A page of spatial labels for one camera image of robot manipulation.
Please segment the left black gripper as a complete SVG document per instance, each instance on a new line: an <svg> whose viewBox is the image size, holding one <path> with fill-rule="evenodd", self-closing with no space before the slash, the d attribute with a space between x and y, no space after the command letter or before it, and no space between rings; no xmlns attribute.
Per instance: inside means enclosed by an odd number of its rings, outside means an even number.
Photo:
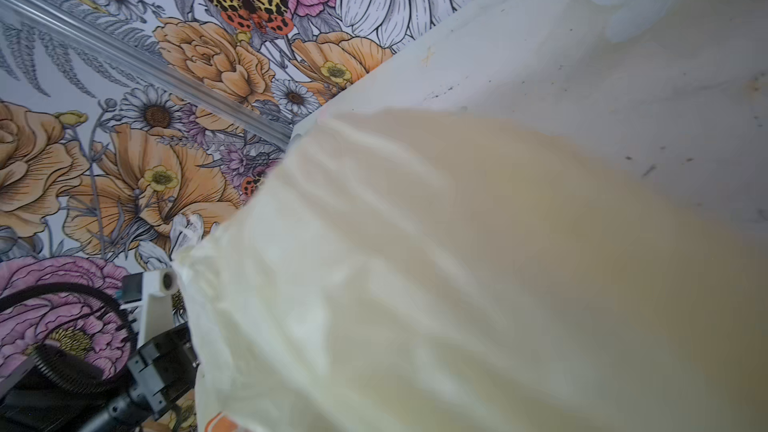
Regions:
<svg viewBox="0 0 768 432"><path fill-rule="evenodd" d="M198 359L187 324L148 340L127 362L129 381L79 431L136 431L149 419L171 412L178 430L183 417L179 401L194 387Z"/></svg>

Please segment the cream printed plastic bag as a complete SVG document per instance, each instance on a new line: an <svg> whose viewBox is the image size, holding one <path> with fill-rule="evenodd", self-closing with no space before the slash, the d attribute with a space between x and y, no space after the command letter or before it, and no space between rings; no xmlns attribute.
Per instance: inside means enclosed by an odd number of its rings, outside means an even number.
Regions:
<svg viewBox="0 0 768 432"><path fill-rule="evenodd" d="M211 431L763 431L767 253L506 121L315 127L173 262Z"/></svg>

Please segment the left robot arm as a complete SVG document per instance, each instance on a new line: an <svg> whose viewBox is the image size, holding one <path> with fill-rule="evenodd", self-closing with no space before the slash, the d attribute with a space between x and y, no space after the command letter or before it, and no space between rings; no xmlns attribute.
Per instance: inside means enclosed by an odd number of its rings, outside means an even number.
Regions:
<svg viewBox="0 0 768 432"><path fill-rule="evenodd" d="M135 431L179 411L194 387L198 359L189 327L178 325L141 345L124 367L103 370L43 344L1 381L3 431Z"/></svg>

